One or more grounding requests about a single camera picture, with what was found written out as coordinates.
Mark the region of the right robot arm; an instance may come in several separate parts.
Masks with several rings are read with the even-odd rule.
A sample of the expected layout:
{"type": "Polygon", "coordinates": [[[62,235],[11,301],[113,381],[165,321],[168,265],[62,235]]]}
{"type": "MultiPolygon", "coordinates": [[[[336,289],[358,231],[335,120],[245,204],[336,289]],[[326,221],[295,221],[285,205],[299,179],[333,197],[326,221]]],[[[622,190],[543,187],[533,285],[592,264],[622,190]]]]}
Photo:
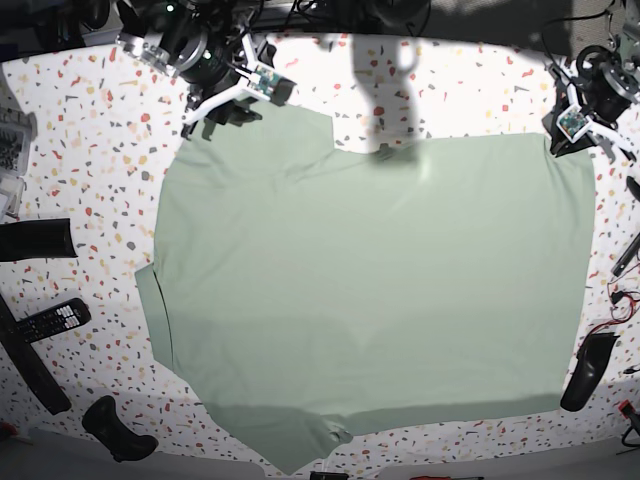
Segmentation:
{"type": "Polygon", "coordinates": [[[275,46],[257,44],[263,1],[119,1],[116,44],[135,60],[189,85],[181,136],[201,120],[235,125],[259,120],[249,105],[276,106],[295,83],[273,66],[275,46]]]}

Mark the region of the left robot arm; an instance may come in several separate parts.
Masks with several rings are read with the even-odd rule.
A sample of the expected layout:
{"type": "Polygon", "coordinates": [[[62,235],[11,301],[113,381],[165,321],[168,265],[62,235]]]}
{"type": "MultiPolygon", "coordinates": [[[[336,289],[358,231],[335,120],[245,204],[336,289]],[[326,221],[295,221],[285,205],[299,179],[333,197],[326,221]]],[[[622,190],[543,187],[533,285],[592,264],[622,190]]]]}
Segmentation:
{"type": "Polygon", "coordinates": [[[550,153],[562,157],[606,142],[636,161],[635,146],[619,132],[618,119],[639,103],[639,14],[627,15],[611,48],[587,46],[570,67],[549,50],[545,54],[557,85],[550,153]]]}

